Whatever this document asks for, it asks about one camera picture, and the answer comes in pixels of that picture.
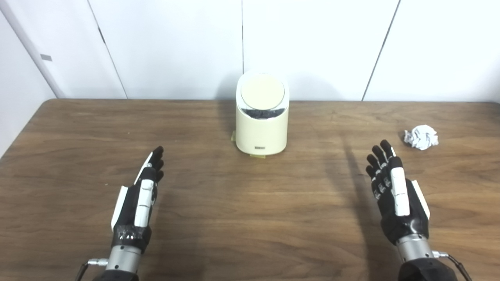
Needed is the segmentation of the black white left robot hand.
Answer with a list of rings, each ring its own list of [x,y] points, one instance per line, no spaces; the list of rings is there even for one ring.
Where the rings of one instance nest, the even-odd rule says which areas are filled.
[[[158,146],[146,158],[134,183],[121,186],[111,218],[112,247],[134,247],[144,254],[152,236],[150,217],[157,201],[158,183],[164,177],[164,148]]]

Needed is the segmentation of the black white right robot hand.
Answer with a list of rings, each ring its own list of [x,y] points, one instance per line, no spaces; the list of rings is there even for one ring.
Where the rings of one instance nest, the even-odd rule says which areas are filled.
[[[382,232],[392,244],[407,235],[429,238],[429,207],[417,182],[407,178],[402,159],[386,139],[371,151],[366,173],[380,210]]]

